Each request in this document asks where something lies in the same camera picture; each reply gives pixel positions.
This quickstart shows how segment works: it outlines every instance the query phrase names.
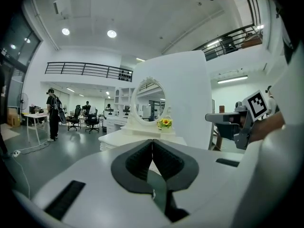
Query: ceiling light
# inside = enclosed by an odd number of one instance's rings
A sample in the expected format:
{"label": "ceiling light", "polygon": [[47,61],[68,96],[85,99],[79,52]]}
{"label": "ceiling light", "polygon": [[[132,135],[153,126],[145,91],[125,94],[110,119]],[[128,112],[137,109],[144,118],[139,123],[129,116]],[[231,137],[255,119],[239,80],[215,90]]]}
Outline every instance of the ceiling light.
{"label": "ceiling light", "polygon": [[63,28],[62,34],[64,34],[65,36],[68,36],[70,34],[70,31],[67,28]]}
{"label": "ceiling light", "polygon": [[209,45],[207,45],[207,47],[211,47],[212,45],[217,44],[217,43],[219,43],[219,41],[218,41],[218,40],[217,40],[217,41],[215,41],[215,42],[210,43]]}
{"label": "ceiling light", "polygon": [[109,30],[107,34],[108,34],[108,37],[110,37],[110,38],[115,38],[117,36],[117,34],[114,30]]}
{"label": "ceiling light", "polygon": [[257,27],[256,27],[256,29],[263,29],[264,28],[264,25],[258,25]]}
{"label": "ceiling light", "polygon": [[218,84],[237,81],[237,80],[242,80],[242,79],[247,79],[247,78],[248,78],[248,76],[246,75],[246,76],[235,77],[235,78],[231,78],[231,79],[219,80]]}

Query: backpack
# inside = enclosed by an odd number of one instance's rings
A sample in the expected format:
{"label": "backpack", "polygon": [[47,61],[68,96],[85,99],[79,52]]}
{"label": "backpack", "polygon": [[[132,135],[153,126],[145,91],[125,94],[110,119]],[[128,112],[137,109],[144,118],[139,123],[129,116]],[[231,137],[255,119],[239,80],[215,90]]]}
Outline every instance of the backpack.
{"label": "backpack", "polygon": [[60,118],[60,121],[63,124],[66,124],[67,123],[66,122],[66,116],[65,116],[65,113],[63,112],[61,101],[59,100],[59,98],[57,96],[56,97],[53,96],[53,99],[54,99],[54,110],[58,111],[58,116]]}
{"label": "backpack", "polygon": [[280,108],[279,106],[276,104],[276,108],[275,108],[275,113],[279,112],[280,111]]}

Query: office chair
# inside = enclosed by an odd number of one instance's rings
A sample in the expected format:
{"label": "office chair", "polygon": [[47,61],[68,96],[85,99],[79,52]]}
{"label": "office chair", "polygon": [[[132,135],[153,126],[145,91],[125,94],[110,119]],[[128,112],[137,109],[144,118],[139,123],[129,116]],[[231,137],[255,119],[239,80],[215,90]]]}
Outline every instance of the office chair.
{"label": "office chair", "polygon": [[80,105],[77,105],[76,106],[76,109],[75,109],[75,114],[74,116],[68,116],[69,119],[67,119],[66,121],[67,122],[70,122],[72,124],[72,126],[68,126],[67,127],[67,130],[70,131],[70,128],[75,128],[76,131],[77,131],[77,128],[78,127],[81,127],[81,126],[75,126],[75,124],[79,124],[80,120],[79,120],[79,115],[80,115]]}
{"label": "office chair", "polygon": [[98,125],[99,124],[99,117],[97,118],[97,109],[95,110],[95,114],[89,114],[87,116],[87,119],[85,121],[85,123],[87,125],[91,125],[92,127],[90,128],[86,128],[85,131],[89,130],[89,133],[91,133],[92,130],[96,130],[99,132],[99,127],[94,127],[94,125]]}

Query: table leg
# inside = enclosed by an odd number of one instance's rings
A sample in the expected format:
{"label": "table leg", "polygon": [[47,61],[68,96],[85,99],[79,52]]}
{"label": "table leg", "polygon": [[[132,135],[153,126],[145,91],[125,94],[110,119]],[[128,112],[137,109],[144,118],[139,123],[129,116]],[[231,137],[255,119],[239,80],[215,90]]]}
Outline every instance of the table leg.
{"label": "table leg", "polygon": [[30,142],[29,140],[29,118],[27,117],[27,131],[28,131],[28,142]]}
{"label": "table leg", "polygon": [[35,130],[36,130],[36,136],[37,136],[37,139],[38,139],[38,143],[40,145],[40,139],[39,139],[39,136],[38,136],[38,131],[37,131],[37,125],[36,125],[36,118],[33,118],[34,119],[34,125],[35,125]]}

